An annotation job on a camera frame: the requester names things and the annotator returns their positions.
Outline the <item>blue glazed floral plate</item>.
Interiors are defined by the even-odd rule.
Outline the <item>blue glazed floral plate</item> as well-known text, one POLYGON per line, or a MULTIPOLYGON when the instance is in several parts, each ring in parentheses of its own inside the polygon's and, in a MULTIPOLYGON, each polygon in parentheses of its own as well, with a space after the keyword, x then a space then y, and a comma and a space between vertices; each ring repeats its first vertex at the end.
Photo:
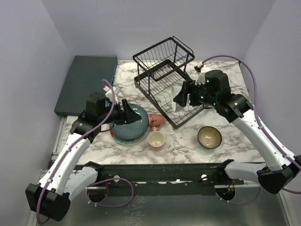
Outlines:
POLYGON ((129 139, 139 137, 143 134, 146 129, 148 129, 148 114, 146 111, 139 105, 136 104, 129 104, 131 108, 136 108, 137 113, 140 114, 141 120, 136 121, 131 124, 124 124, 124 125, 114 125, 111 129, 112 132, 119 138, 129 139))

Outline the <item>printed salmon coffee mug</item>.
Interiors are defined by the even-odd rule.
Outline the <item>printed salmon coffee mug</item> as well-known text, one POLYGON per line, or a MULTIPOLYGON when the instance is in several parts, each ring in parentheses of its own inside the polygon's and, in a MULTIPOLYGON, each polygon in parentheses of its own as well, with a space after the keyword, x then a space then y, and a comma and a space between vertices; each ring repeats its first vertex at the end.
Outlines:
POLYGON ((149 114, 148 126, 151 131, 158 131, 165 124, 165 118, 161 114, 149 114))

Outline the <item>black wire dish rack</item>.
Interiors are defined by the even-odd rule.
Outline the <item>black wire dish rack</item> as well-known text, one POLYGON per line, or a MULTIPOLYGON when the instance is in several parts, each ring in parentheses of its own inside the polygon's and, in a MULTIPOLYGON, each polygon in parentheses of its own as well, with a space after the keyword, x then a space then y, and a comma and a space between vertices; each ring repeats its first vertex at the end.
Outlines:
POLYGON ((192 79, 187 74, 186 67, 194 59, 193 50, 175 36, 133 55, 138 71, 134 78, 135 87, 146 96, 174 130, 209 107, 187 105, 178 112, 172 108, 172 87, 181 87, 185 80, 192 79))

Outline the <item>plain pink mug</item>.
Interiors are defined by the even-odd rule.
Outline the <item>plain pink mug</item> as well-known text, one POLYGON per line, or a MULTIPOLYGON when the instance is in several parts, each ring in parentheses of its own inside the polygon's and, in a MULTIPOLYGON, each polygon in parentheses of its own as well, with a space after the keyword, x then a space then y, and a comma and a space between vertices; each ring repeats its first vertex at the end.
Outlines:
POLYGON ((165 140, 165 136, 160 131, 153 131, 148 136, 148 143, 154 151, 160 151, 164 146, 165 140))

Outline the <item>dark bowl beige inside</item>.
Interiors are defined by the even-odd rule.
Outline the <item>dark bowl beige inside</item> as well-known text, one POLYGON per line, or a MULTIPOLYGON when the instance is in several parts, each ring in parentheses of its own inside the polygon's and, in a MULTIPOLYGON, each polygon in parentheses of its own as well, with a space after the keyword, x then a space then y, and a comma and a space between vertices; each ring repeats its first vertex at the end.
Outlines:
POLYGON ((222 143, 220 131, 211 126, 202 127, 197 134, 198 142, 205 148, 215 149, 222 143))

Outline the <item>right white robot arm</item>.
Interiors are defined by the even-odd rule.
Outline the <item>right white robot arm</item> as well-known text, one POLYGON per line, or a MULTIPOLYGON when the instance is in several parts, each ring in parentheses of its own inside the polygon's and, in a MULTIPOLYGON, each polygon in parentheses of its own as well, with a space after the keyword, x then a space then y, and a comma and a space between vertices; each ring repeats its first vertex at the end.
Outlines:
POLYGON ((271 131, 255 116, 254 106, 241 94, 232 94, 227 74, 221 70, 205 73, 205 82, 184 81, 173 98, 178 105, 212 106, 237 127, 261 154, 264 163, 227 160, 216 173, 223 185, 233 179, 258 183, 267 192, 277 194, 301 170, 301 157, 284 148, 271 131))

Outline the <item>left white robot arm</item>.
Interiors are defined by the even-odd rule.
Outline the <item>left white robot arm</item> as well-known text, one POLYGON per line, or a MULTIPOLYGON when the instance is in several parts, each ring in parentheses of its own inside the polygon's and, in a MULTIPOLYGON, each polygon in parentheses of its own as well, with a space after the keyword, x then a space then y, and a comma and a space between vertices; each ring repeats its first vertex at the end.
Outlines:
POLYGON ((25 190, 29 207, 36 212, 40 225, 43 224, 40 215, 61 221, 72 199, 85 187, 90 184, 99 186, 104 182, 102 167, 93 167, 91 163, 75 178, 69 178, 82 154, 100 133, 101 126, 106 123, 131 124, 139 120, 141 116, 126 99, 118 103, 114 97, 108 98, 99 92, 90 94, 85 110, 72 124, 67 142, 51 168, 37 184, 29 184, 25 190))

